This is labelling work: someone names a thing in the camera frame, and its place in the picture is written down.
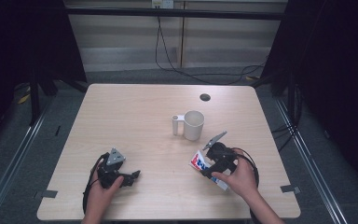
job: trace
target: finger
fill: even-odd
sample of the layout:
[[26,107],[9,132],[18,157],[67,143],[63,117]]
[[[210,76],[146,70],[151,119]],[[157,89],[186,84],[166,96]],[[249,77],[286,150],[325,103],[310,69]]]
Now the finger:
[[115,194],[115,192],[120,188],[121,184],[123,183],[124,180],[124,176],[119,176],[115,182],[113,182],[112,186],[110,186],[110,188],[108,189],[108,192],[110,195],[113,196],[113,194]]
[[219,180],[223,180],[224,182],[227,183],[228,175],[224,175],[219,172],[212,172],[212,176],[218,178]]

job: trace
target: black curtain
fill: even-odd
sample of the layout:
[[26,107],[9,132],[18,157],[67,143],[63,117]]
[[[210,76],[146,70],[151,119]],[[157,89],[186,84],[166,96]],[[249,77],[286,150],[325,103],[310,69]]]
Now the black curtain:
[[[303,1],[289,1],[288,13],[304,13],[307,10],[302,4]],[[321,6],[312,3],[310,8]],[[294,73],[307,106],[358,171],[358,0],[328,0],[323,10],[312,14],[317,23],[310,44],[303,51],[304,57],[297,56],[301,52],[295,52],[291,43],[294,41],[296,46],[304,37],[310,37],[312,25],[298,24],[290,30],[286,26],[298,21],[283,22],[263,75],[277,75],[271,85],[279,94],[288,85],[289,71]],[[291,64],[296,57],[301,62]]]
[[64,3],[0,1],[0,118],[13,99],[15,86],[29,82],[33,69],[47,92],[52,79],[87,81],[68,15],[30,7],[64,7]]

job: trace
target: electrical outlet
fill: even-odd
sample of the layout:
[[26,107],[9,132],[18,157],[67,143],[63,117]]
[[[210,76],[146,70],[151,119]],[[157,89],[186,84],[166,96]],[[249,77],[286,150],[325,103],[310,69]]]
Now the electrical outlet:
[[162,0],[152,0],[152,8],[162,8]]
[[173,9],[173,0],[162,0],[162,8]]

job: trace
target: dark floor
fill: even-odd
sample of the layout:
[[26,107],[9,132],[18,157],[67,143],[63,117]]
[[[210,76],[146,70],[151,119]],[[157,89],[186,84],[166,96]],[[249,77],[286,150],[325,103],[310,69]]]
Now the dark floor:
[[[191,73],[230,73],[238,74],[241,68],[197,68],[187,69]],[[161,83],[161,84],[207,84],[192,77],[181,76],[173,72],[162,70],[139,70],[123,72],[88,73],[90,83]],[[236,77],[229,76],[197,76],[214,84],[231,82]],[[249,85],[252,81],[242,78],[234,85]],[[66,138],[75,120],[84,93],[77,91],[64,83],[57,83],[59,92],[51,98],[46,116],[31,147],[21,163],[21,168],[10,184],[5,199],[0,206],[0,223],[44,223],[36,217],[40,204],[34,194],[47,188],[49,179],[60,157]],[[27,101],[17,105],[17,100],[25,90],[15,92],[15,100],[0,128],[0,180],[7,165],[15,155],[23,136],[27,133],[30,122],[31,106]],[[284,125],[276,100],[269,92],[269,86],[264,85],[256,89],[260,104],[272,131]],[[50,98],[43,96],[42,105],[46,105]],[[309,112],[306,105],[299,122],[301,135],[316,161],[324,180],[337,198],[347,223],[358,223],[358,174],[346,163],[339,148],[324,136],[324,129],[315,116]],[[273,134],[276,137],[277,148],[283,146],[289,138],[289,132]],[[310,172],[293,141],[282,149],[281,157],[286,172],[293,186],[299,187],[301,192],[296,195],[301,208],[301,216],[285,220],[287,223],[334,223],[326,209],[323,197],[315,187]],[[173,223],[167,220],[159,223]],[[243,220],[232,221],[201,221],[210,223],[244,223]]]

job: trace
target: black cable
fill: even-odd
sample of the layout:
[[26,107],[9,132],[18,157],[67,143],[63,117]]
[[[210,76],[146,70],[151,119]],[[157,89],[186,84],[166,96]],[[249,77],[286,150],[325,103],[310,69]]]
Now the black cable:
[[[166,54],[166,57],[168,59],[168,63],[170,64],[170,67],[171,68],[163,68],[159,63],[158,63],[158,60],[157,60],[157,56],[158,56],[158,42],[159,42],[159,36],[161,35],[161,39],[162,39],[162,42],[163,42],[163,46],[164,46],[164,50],[165,50],[165,54]],[[168,72],[175,72],[175,73],[178,73],[182,76],[185,76],[185,77],[191,77],[191,78],[194,78],[196,79],[197,81],[200,81],[200,82],[204,82],[204,83],[207,83],[207,84],[211,84],[211,85],[231,85],[231,84],[234,84],[234,83],[237,83],[239,81],[242,80],[243,76],[244,75],[248,75],[248,74],[251,74],[253,73],[254,71],[256,71],[257,69],[259,68],[262,68],[264,67],[264,63],[261,63],[259,65],[249,65],[249,66],[245,66],[241,72],[239,74],[227,74],[227,73],[213,73],[213,74],[194,74],[194,75],[190,75],[186,72],[183,72],[183,71],[179,71],[177,70],[175,67],[173,67],[172,65],[172,62],[171,62],[171,59],[169,57],[169,54],[168,54],[168,51],[167,51],[167,46],[165,44],[165,38],[164,38],[164,34],[162,33],[162,29],[161,29],[161,20],[160,20],[160,17],[158,17],[158,35],[157,35],[157,43],[156,43],[156,48],[155,48],[155,62],[156,62],[156,65],[164,70],[164,71],[168,71]],[[244,72],[246,69],[250,68],[250,67],[255,67],[255,69],[249,71],[249,72]],[[227,83],[213,83],[213,82],[209,82],[209,81],[206,81],[206,80],[203,80],[203,79],[200,79],[200,78],[197,78],[198,76],[233,76],[233,77],[239,77],[233,81],[230,81],[230,82],[227,82]]]

